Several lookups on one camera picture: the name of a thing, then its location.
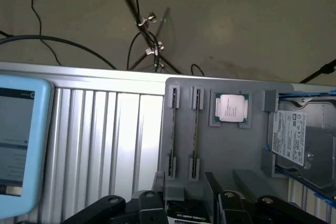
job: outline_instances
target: beige floor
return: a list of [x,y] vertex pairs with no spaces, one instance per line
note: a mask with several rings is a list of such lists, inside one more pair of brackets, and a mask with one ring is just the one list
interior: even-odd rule
[[[137,31],[123,0],[35,1],[43,34],[79,42],[125,69]],[[185,74],[197,63],[207,76],[298,82],[336,58],[335,0],[140,0],[140,5],[143,15],[153,10],[158,18],[171,8],[161,40],[165,56]],[[16,35],[38,33],[30,0],[0,0],[0,7],[0,29]],[[86,52],[50,44],[65,66],[108,68]],[[144,49],[139,40],[131,62]],[[0,58],[56,64],[39,41],[2,45]],[[334,85],[335,76],[313,83]]]

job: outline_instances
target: metal stand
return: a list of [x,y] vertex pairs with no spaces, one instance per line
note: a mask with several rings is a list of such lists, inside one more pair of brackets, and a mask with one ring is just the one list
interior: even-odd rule
[[[130,9],[132,15],[133,15],[133,18],[135,20],[135,22],[137,22],[138,20],[138,12],[137,12],[137,8],[136,8],[136,5],[135,5],[135,2],[134,0],[125,0],[126,1],[126,4],[128,6],[128,8]],[[170,12],[170,9],[167,8],[164,12],[164,15],[163,15],[163,18],[161,20],[161,23],[160,23],[160,26],[155,34],[156,37],[158,37],[160,35],[160,32],[162,30],[162,27],[168,17],[168,14]],[[144,40],[146,41],[147,45],[150,47],[150,48],[155,48],[155,45],[154,43],[149,39],[149,37],[147,36],[147,27],[146,25],[142,25],[142,26],[139,26],[138,24],[136,25],[139,32],[141,33],[142,37],[144,38]],[[171,69],[173,69],[176,73],[181,73],[176,67],[174,67],[174,65],[169,62],[165,57],[163,57],[160,53],[160,49],[158,48],[158,53],[159,53],[159,57],[160,57],[160,60],[162,60],[165,64],[167,64]],[[137,67],[137,65],[139,65],[146,57],[148,56],[148,54],[145,52],[131,67],[130,67],[130,70],[133,70],[135,67]]]

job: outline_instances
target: ribbed metal panel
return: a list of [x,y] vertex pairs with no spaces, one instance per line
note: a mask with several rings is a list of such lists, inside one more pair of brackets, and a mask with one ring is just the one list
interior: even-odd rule
[[60,223],[103,196],[151,189],[158,168],[163,97],[55,90],[41,201],[0,220]]

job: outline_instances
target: label sticker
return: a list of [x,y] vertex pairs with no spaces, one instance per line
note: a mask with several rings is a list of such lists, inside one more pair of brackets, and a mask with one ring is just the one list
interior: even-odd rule
[[304,164],[306,113],[279,110],[274,113],[272,151],[296,164]]

